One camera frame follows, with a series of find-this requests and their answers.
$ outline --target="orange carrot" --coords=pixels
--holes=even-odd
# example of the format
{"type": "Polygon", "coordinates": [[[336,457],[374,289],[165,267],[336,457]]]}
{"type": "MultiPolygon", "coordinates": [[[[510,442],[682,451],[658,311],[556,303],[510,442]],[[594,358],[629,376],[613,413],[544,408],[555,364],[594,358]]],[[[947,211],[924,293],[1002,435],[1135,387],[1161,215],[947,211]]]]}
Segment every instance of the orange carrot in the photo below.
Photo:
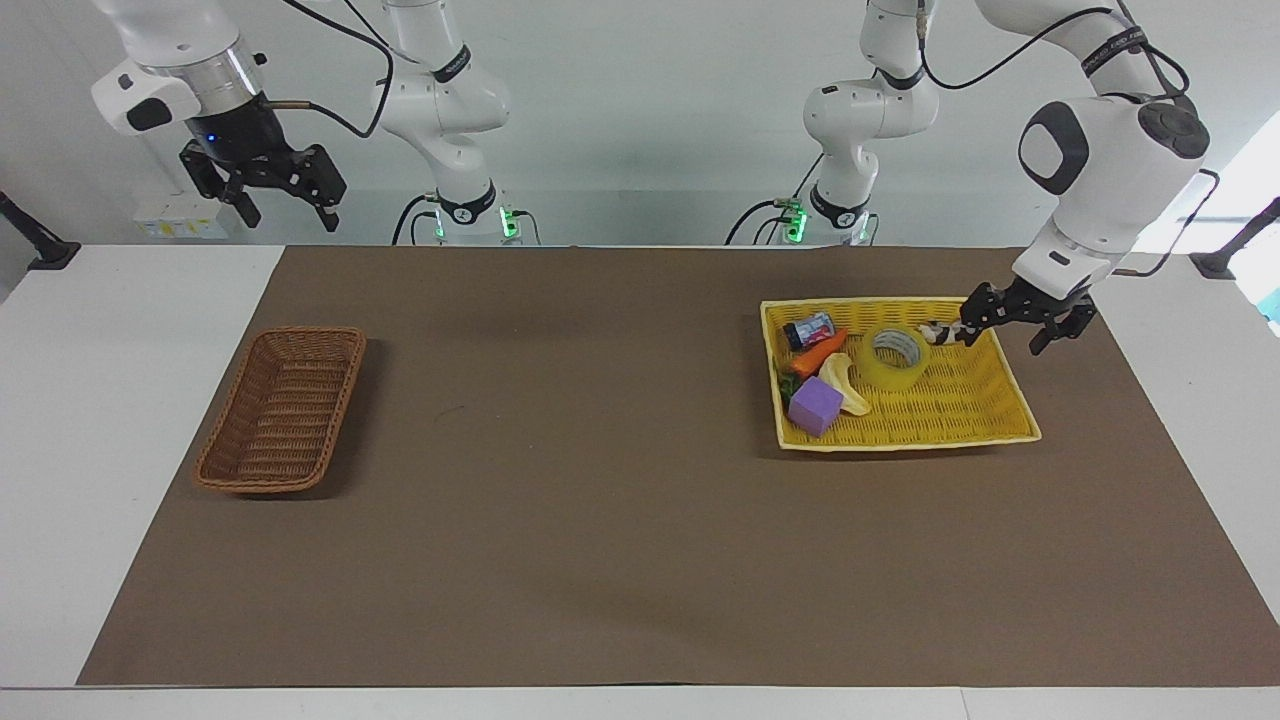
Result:
{"type": "Polygon", "coordinates": [[[791,372],[805,380],[817,375],[818,370],[822,369],[822,364],[827,361],[827,357],[840,352],[840,346],[845,345],[845,338],[847,337],[849,331],[838,331],[836,332],[836,337],[824,340],[810,347],[804,355],[791,361],[791,372]]]}

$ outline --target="white table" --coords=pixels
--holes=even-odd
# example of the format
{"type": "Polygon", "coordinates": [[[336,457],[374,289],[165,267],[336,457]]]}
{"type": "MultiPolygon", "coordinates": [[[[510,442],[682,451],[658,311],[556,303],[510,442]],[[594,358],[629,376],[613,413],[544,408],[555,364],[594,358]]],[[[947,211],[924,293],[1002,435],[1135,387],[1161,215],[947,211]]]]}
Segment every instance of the white table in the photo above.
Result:
{"type": "MultiPolygon", "coordinates": [[[[0,305],[0,717],[1280,717],[1280,688],[72,689],[279,256],[90,246],[0,305]]],[[[1181,258],[1094,295],[1280,612],[1280,341],[1181,258]]]]}

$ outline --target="blue can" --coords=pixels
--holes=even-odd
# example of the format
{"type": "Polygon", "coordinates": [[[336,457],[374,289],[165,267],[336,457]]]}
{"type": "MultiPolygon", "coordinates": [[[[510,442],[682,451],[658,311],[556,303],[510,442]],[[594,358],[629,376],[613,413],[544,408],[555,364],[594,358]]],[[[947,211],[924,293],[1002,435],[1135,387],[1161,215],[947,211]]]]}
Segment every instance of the blue can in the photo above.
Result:
{"type": "Polygon", "coordinates": [[[797,323],[782,325],[782,334],[787,337],[791,350],[799,352],[808,350],[824,340],[836,337],[836,323],[827,313],[818,313],[797,323]]]}

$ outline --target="yellow woven tray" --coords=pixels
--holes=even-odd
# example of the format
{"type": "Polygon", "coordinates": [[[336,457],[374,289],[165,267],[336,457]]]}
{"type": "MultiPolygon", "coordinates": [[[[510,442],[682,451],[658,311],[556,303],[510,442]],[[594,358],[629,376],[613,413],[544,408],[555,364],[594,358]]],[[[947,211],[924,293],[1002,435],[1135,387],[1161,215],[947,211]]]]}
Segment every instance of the yellow woven tray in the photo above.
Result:
{"type": "Polygon", "coordinates": [[[863,297],[760,304],[778,445],[783,450],[809,452],[869,452],[1041,439],[1039,425],[992,331],[983,333],[973,347],[934,347],[924,375],[905,392],[879,391],[860,382],[855,370],[854,388],[870,402],[872,411],[863,418],[841,413],[822,438],[812,437],[787,419],[778,373],[791,363],[794,354],[782,337],[782,325],[826,310],[836,327],[849,331],[841,351],[856,357],[858,341],[874,325],[950,323],[959,316],[961,302],[957,297],[863,297]]]}

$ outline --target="purple cube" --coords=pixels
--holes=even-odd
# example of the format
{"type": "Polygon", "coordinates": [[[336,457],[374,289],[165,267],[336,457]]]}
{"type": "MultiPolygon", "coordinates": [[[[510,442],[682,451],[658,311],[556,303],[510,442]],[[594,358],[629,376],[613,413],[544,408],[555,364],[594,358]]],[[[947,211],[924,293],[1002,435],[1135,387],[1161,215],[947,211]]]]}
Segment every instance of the purple cube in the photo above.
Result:
{"type": "Polygon", "coordinates": [[[845,396],[818,378],[809,378],[791,398],[787,418],[813,437],[822,437],[840,416],[845,396]]]}

